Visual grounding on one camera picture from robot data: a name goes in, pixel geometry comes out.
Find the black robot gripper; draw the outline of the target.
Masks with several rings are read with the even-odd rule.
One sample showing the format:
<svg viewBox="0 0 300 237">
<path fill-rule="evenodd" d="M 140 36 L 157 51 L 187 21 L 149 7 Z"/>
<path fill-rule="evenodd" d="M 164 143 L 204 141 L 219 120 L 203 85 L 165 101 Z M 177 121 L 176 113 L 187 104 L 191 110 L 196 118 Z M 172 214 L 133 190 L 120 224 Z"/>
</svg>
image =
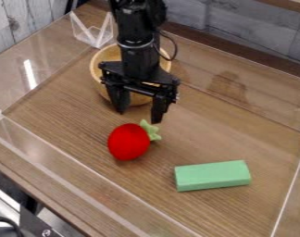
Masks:
<svg viewBox="0 0 300 237">
<path fill-rule="evenodd" d="M 123 114 L 129 106 L 129 93 L 152 97 L 151 123 L 161 121 L 168 106 L 175 102 L 179 80 L 159 65 L 163 54 L 159 44 L 151 43 L 141 48 L 121 48 L 111 45 L 97 53 L 107 56 L 119 52 L 119 61 L 100 60 L 100 84 L 107 88 L 109 102 L 117 113 Z"/>
</svg>

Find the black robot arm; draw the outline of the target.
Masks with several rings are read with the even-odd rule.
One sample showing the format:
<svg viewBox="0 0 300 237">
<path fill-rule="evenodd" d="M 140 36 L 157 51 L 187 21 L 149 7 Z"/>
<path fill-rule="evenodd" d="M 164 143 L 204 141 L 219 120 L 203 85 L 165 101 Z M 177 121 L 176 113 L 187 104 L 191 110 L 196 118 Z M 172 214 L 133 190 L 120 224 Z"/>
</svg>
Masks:
<svg viewBox="0 0 300 237">
<path fill-rule="evenodd" d="M 129 93 L 152 98 L 151 123 L 160 123 L 176 101 L 179 78 L 159 65 L 159 30 L 167 7 L 161 0 L 108 0 L 117 25 L 116 44 L 120 61 L 101 61 L 101 83 L 109 102 L 123 114 L 129 106 Z"/>
</svg>

